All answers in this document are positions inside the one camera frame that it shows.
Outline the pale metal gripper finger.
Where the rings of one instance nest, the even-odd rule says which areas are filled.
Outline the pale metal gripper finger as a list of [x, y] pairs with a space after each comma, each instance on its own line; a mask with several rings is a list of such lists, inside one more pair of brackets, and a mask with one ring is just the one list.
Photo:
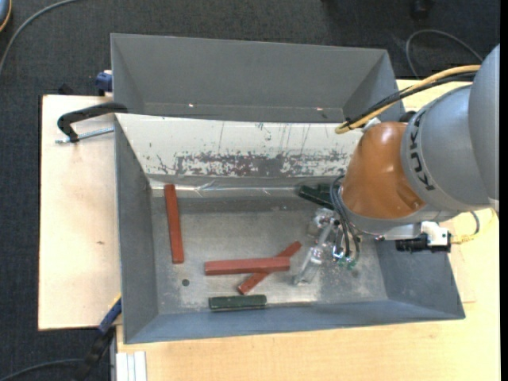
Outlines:
[[320, 208], [314, 213], [307, 226], [307, 236], [320, 248], [327, 248], [336, 234], [336, 213], [330, 209]]
[[294, 285], [311, 284], [316, 278], [324, 261], [324, 250], [314, 246], [306, 254], [300, 270], [293, 278]]

